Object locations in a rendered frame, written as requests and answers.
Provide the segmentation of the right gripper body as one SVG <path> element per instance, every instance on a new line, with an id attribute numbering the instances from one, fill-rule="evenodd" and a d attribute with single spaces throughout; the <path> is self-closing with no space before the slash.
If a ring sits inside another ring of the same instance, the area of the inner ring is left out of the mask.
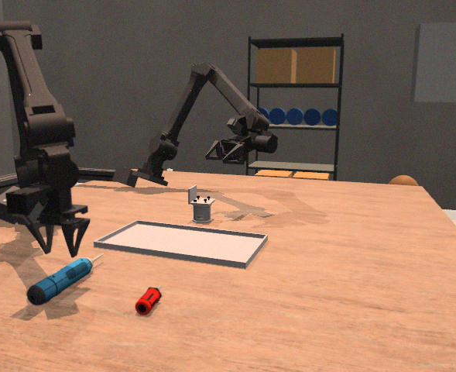
<path id="1" fill-rule="evenodd" d="M 40 220 L 40 224 L 72 227 L 81 222 L 84 222 L 84 218 L 75 218 L 75 214 L 80 212 L 81 214 L 88 213 L 87 205 L 75 205 L 72 204 L 72 196 L 70 189 L 70 209 L 61 213 L 52 212 L 41 212 L 37 220 Z M 71 220 L 72 219 L 72 220 Z"/>

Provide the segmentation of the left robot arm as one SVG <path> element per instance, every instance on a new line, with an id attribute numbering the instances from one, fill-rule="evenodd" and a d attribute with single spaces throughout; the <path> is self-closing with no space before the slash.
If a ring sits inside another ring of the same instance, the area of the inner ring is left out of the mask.
<path id="1" fill-rule="evenodd" d="M 164 180 L 162 176 L 163 162 L 172 160 L 177 155 L 177 147 L 180 143 L 177 137 L 197 96 L 207 83 L 207 78 L 239 114 L 231 117 L 227 123 L 229 129 L 235 134 L 227 138 L 227 140 L 244 142 L 245 148 L 251 147 L 251 151 L 254 149 L 264 153 L 274 153 L 276 151 L 278 136 L 267 131 L 269 120 L 265 116 L 263 118 L 262 113 L 228 81 L 223 71 L 207 62 L 194 65 L 190 70 L 192 71 L 190 80 L 169 122 L 162 132 L 158 132 L 151 139 L 149 143 L 149 152 L 151 154 L 147 163 L 144 163 L 143 168 L 138 168 L 138 172 Z M 200 75 L 202 73 L 206 77 Z M 256 113 L 255 109 L 260 115 Z M 251 133 L 248 134 L 248 131 Z M 166 139 L 171 140 L 171 142 Z"/>

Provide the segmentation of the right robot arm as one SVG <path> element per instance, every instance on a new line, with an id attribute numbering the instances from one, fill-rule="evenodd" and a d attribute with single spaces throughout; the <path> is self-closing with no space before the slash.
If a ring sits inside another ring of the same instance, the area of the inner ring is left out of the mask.
<path id="1" fill-rule="evenodd" d="M 14 156 L 20 189 L 5 196 L 8 213 L 25 226 L 34 224 L 41 211 L 69 210 L 70 189 L 80 176 L 67 150 L 74 146 L 74 121 L 65 116 L 62 105 L 50 94 L 32 47 L 43 49 L 37 25 L 30 21 L 0 22 L 0 51 L 9 72 L 20 137 L 20 155 Z"/>

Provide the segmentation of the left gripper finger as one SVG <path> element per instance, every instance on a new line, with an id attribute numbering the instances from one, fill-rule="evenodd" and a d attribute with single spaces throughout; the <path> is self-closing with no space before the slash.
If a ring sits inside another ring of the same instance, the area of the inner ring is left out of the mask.
<path id="1" fill-rule="evenodd" d="M 234 153 L 236 153 L 236 158 L 237 160 L 227 160 L 230 156 L 232 156 Z M 245 164 L 244 161 L 244 154 L 243 154 L 243 148 L 242 145 L 237 144 L 224 158 L 223 158 L 223 164 Z"/>
<path id="2" fill-rule="evenodd" d="M 215 157 L 209 157 L 209 155 L 216 149 L 217 155 Z M 220 147 L 220 142 L 219 141 L 214 141 L 212 147 L 210 150 L 207 152 L 205 155 L 206 160 L 222 160 L 222 155 L 221 155 L 221 147 Z"/>

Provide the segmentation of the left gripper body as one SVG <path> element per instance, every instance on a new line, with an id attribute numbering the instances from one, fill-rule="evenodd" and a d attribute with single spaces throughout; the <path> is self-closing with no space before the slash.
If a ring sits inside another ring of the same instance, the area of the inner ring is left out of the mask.
<path id="1" fill-rule="evenodd" d="M 247 153 L 251 151 L 251 147 L 246 149 L 245 152 L 245 143 L 244 142 L 239 142 L 239 141 L 234 141 L 234 140 L 229 140 L 229 139 L 223 139 L 221 141 L 221 145 L 224 146 L 224 152 L 222 152 L 222 147 L 221 147 L 221 155 L 222 155 L 222 160 L 223 158 L 237 145 L 242 145 L 243 148 L 243 154 L 244 154 L 244 161 L 247 160 Z M 236 160 L 236 153 L 234 153 L 232 156 L 230 156 L 227 160 Z"/>

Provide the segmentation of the blue screwdriver barrel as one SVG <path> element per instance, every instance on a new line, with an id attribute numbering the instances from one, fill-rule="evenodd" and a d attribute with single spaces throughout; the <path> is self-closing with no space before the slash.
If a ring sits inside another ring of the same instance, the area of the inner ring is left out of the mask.
<path id="1" fill-rule="evenodd" d="M 79 258 L 66 265 L 56 273 L 31 286 L 27 291 L 27 298 L 33 305 L 47 303 L 51 298 L 59 295 L 61 291 L 88 275 L 91 272 L 94 261 L 103 255 L 102 253 L 94 259 Z"/>

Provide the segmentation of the beige metal bracket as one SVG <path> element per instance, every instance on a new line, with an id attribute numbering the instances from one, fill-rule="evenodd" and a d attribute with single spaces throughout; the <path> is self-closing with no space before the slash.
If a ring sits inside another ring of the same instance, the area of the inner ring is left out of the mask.
<path id="1" fill-rule="evenodd" d="M 194 202 L 194 199 L 197 201 Z M 208 200 L 207 202 L 204 202 L 204 198 L 199 198 L 197 199 L 197 186 L 194 185 L 191 188 L 188 188 L 188 205 L 211 205 L 213 202 L 215 202 L 215 199 Z"/>

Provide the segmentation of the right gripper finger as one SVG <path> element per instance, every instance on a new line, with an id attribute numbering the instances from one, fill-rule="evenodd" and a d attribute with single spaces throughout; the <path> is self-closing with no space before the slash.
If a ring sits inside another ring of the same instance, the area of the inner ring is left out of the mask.
<path id="1" fill-rule="evenodd" d="M 72 227 L 63 227 L 62 226 L 63 235 L 66 240 L 67 247 L 68 247 L 68 250 L 69 250 L 72 258 L 74 258 L 77 255 L 80 244 L 81 244 L 81 240 L 82 240 L 90 222 L 91 222 L 91 219 L 84 218 L 84 222 L 81 222 L 75 226 L 72 226 Z M 78 229 L 78 231 L 77 231 L 77 238 L 76 238 L 75 245 L 74 245 L 75 229 Z"/>
<path id="2" fill-rule="evenodd" d="M 39 228 L 45 226 L 46 227 L 46 243 L 39 231 Z M 30 224 L 29 226 L 26 226 L 27 229 L 32 233 L 32 235 L 35 237 L 41 248 L 43 249 L 43 252 L 45 254 L 48 254 L 51 252 L 52 248 L 52 243 L 53 243 L 53 231 L 54 231 L 54 226 L 53 225 L 46 225 L 46 224 L 40 224 L 40 220 L 36 220 L 34 224 Z"/>

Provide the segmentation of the grey cylinder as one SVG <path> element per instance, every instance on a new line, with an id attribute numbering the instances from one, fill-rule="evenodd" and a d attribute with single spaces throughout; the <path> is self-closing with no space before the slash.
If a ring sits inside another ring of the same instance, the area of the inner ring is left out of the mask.
<path id="1" fill-rule="evenodd" d="M 211 205 L 209 205 L 209 206 L 208 205 L 193 205 L 194 206 L 193 222 L 197 222 L 197 223 L 211 222 Z"/>

